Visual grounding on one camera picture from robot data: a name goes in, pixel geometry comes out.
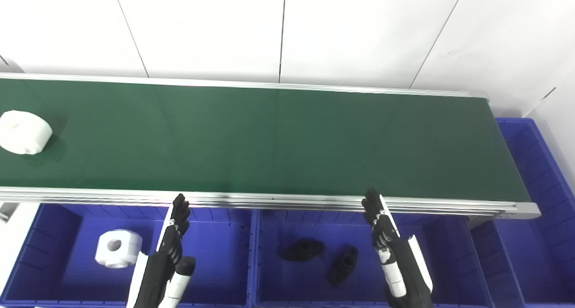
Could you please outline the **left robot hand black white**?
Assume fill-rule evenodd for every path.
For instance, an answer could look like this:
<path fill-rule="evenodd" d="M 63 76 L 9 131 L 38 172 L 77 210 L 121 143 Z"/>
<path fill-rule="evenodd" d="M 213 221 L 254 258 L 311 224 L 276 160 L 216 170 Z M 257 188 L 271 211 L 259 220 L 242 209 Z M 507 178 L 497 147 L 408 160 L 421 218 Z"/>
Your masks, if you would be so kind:
<path fill-rule="evenodd" d="M 190 208 L 179 194 L 164 219 L 156 251 L 138 253 L 128 292 L 128 308 L 176 308 L 190 283 L 196 259 L 183 254 Z"/>

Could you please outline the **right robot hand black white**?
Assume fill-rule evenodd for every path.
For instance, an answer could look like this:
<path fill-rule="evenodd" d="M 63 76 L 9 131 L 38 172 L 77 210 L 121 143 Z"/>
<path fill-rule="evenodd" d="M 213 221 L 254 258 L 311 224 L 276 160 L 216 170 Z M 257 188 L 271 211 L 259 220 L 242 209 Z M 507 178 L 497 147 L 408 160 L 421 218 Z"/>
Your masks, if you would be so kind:
<path fill-rule="evenodd" d="M 385 277 L 389 306 L 432 308 L 433 281 L 417 237 L 401 237 L 386 200 L 373 187 L 365 192 L 362 206 Z"/>

